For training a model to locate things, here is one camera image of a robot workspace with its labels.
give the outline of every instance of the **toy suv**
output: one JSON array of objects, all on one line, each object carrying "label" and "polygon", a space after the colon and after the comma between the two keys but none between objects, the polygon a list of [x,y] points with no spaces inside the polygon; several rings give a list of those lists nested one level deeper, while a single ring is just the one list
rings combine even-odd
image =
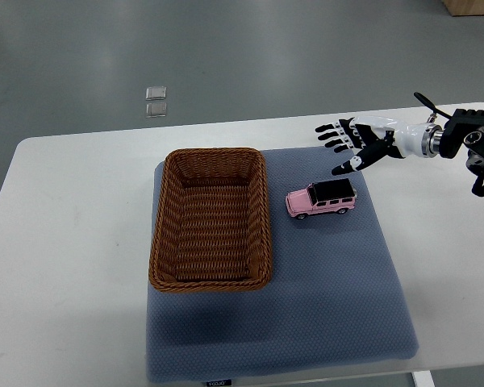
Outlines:
[{"label": "toy suv", "polygon": [[355,208],[356,199],[357,191],[349,179],[339,179],[312,183],[305,189],[290,192],[285,203],[289,215],[301,220],[308,215],[345,214]]}]

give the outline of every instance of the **white table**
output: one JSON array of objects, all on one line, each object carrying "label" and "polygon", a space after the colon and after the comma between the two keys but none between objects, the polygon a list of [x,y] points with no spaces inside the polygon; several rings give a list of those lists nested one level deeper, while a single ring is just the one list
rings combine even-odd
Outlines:
[{"label": "white table", "polygon": [[[456,107],[484,110],[484,103],[442,109]],[[24,140],[0,193],[0,387],[148,384],[153,170],[172,150],[319,146],[314,128],[338,118],[420,123],[428,113],[420,107]],[[464,147],[453,160],[388,158],[364,174],[418,353],[237,385],[484,364],[484,198],[470,192]]]}]

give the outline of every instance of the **gray floor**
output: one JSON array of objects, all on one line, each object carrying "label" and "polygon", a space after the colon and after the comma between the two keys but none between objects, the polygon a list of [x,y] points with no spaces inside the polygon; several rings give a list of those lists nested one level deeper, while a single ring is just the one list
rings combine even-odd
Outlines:
[{"label": "gray floor", "polygon": [[[150,85],[168,87],[164,118],[145,118]],[[414,91],[484,102],[484,17],[440,0],[0,0],[0,188],[27,137],[418,106]],[[433,375],[484,386],[482,367]]]}]

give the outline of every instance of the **blue-gray mat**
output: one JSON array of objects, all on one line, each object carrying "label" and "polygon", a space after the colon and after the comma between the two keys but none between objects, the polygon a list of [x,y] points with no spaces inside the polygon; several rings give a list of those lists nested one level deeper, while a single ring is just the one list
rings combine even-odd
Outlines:
[{"label": "blue-gray mat", "polygon": [[[418,343],[361,173],[354,210],[305,220],[288,192],[333,179],[351,152],[263,151],[269,181],[273,278],[242,293],[160,293],[150,284],[147,374],[152,382],[215,381],[331,365],[409,359]],[[161,173],[155,172],[156,217]]]}]

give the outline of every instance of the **brown wicker basket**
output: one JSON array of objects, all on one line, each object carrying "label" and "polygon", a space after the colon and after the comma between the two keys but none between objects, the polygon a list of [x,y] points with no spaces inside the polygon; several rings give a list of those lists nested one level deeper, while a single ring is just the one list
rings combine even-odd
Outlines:
[{"label": "brown wicker basket", "polygon": [[149,280],[162,292],[260,289],[272,273],[265,159],[251,148],[165,159]]}]

